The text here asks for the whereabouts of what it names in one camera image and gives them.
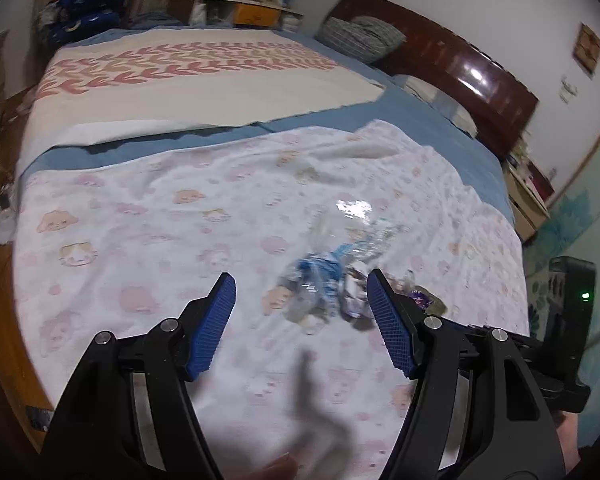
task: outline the gray pillow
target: gray pillow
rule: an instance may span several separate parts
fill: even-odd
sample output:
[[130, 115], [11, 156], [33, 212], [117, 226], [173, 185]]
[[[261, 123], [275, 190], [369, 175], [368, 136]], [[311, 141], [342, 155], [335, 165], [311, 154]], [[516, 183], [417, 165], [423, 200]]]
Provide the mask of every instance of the gray pillow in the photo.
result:
[[369, 64], [398, 48], [405, 37], [397, 28], [382, 20], [358, 16], [350, 23], [329, 18], [315, 39], [336, 52]]

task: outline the white wall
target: white wall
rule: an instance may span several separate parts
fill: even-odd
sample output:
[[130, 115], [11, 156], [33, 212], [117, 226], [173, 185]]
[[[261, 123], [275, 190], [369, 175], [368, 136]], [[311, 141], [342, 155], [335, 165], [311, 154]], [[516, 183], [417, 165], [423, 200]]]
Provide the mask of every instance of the white wall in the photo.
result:
[[[294, 0], [302, 30], [314, 34], [338, 0]], [[600, 60], [593, 79], [571, 58], [583, 22], [600, 37], [597, 0], [391, 0], [473, 43], [502, 64], [539, 99], [528, 124], [536, 164], [556, 168], [560, 189], [600, 134]], [[566, 75], [578, 88], [565, 105], [558, 96]]]
[[7, 97], [36, 83], [31, 52], [33, 0], [0, 0], [0, 32], [9, 30], [2, 53]]

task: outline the blue comforter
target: blue comforter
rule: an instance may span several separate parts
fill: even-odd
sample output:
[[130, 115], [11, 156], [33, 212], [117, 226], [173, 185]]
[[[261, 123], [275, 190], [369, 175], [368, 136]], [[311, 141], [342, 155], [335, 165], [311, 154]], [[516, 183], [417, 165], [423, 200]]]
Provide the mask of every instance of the blue comforter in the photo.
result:
[[[126, 34], [139, 33], [133, 30], [108, 30], [88, 40], [69, 45], [67, 48], [81, 44], [102, 43]], [[106, 142], [95, 146], [59, 146], [40, 155], [25, 171], [23, 182], [35, 171], [40, 170], [99, 168], [167, 150], [220, 144], [301, 126], [326, 126], [353, 132], [371, 120], [381, 119], [398, 126], [420, 145], [432, 146], [456, 168], [465, 185], [472, 186], [481, 200], [493, 205], [513, 224], [513, 214], [500, 164], [496, 156], [485, 146], [458, 130], [426, 103], [405, 93], [383, 72], [338, 54], [313, 38], [288, 32], [277, 32], [277, 34], [308, 46], [350, 70], [384, 84], [386, 91], [372, 103], [288, 117], [269, 123], [250, 124], [240, 128], [188, 130]]]

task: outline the wooden headboard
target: wooden headboard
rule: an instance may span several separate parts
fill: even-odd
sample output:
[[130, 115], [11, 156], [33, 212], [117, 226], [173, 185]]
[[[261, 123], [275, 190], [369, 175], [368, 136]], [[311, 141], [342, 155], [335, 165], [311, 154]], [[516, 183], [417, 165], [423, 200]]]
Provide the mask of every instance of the wooden headboard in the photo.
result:
[[329, 16], [373, 16], [391, 23], [405, 43], [374, 65], [388, 75], [413, 75], [466, 108], [478, 140], [504, 160], [533, 114], [538, 98], [493, 59], [447, 28], [387, 0], [340, 0]]

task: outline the orange drawer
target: orange drawer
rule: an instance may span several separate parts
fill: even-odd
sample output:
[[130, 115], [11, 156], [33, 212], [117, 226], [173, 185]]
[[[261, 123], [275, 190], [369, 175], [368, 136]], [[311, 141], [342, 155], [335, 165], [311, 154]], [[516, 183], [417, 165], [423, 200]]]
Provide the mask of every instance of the orange drawer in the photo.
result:
[[234, 12], [235, 25], [259, 25], [272, 27], [278, 22], [280, 11], [249, 4], [237, 4]]

